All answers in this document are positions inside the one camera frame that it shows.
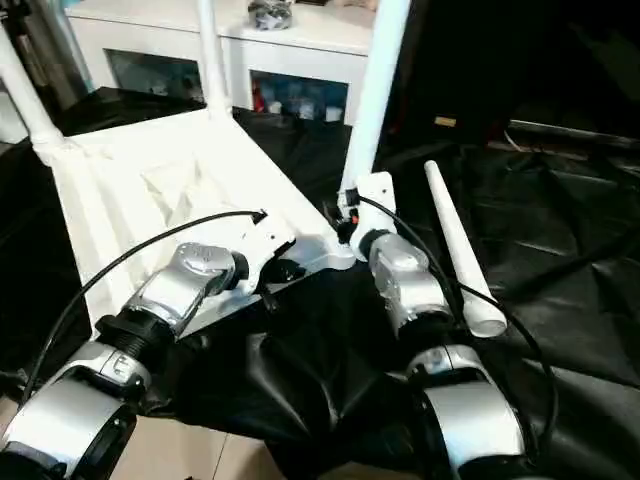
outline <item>white chair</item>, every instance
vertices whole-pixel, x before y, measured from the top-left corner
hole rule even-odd
[[[381,2],[342,190],[371,171],[409,6],[410,0]],[[212,0],[199,0],[198,8],[207,108],[72,137],[53,125],[0,29],[0,75],[35,152],[53,170],[81,281],[171,226],[236,209],[264,209],[283,218],[297,238],[286,256],[309,273],[351,267],[352,251],[232,118]],[[249,221],[201,225],[131,258],[87,295],[92,323],[118,311],[177,243],[233,248]],[[257,299],[230,295],[206,302],[185,335]]]

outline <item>tile floor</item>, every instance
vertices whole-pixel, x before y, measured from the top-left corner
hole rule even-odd
[[[16,405],[0,398],[0,435]],[[173,420],[139,418],[112,480],[280,480],[271,455],[258,440]],[[415,477],[349,464],[322,480],[413,480]]]

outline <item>white 3d printed part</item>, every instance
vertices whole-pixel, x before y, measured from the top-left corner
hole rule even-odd
[[[351,267],[355,257],[348,246],[230,115],[211,0],[198,5],[207,109],[69,138],[51,122],[0,26],[0,76],[34,150],[53,170],[81,281],[170,227],[229,210],[265,210],[283,219],[296,236],[285,258],[308,274]],[[250,222],[247,217],[203,224],[123,263],[87,294],[92,324],[117,312],[178,243],[233,249]],[[184,335],[257,298],[208,299]]]
[[[438,164],[428,161],[424,169],[458,281],[493,298]],[[496,337],[505,331],[507,320],[500,310],[468,292],[463,291],[462,297],[462,313],[473,335],[481,338]]]

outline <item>plastic bag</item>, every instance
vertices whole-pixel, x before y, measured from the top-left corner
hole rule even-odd
[[[292,23],[293,0],[250,0],[249,18],[258,30],[284,30]]]

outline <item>white tube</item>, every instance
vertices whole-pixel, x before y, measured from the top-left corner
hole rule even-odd
[[[493,298],[438,164],[432,160],[428,161],[424,164],[424,169],[458,281]],[[462,298],[462,313],[473,335],[481,338],[495,337],[505,331],[507,320],[500,310],[465,291],[462,292]]]
[[[22,120],[27,126],[34,145],[58,143],[63,140],[36,90],[31,84],[20,58],[13,49],[11,40],[0,24],[0,78],[11,95]]]
[[[341,193],[354,188],[358,177],[371,173],[410,7],[411,0],[380,2]]]
[[[200,44],[202,46],[202,69],[200,78],[204,98],[210,111],[231,113],[231,102],[227,94],[224,76],[222,44],[216,33],[216,15],[214,0],[198,0],[198,19],[200,21]]]

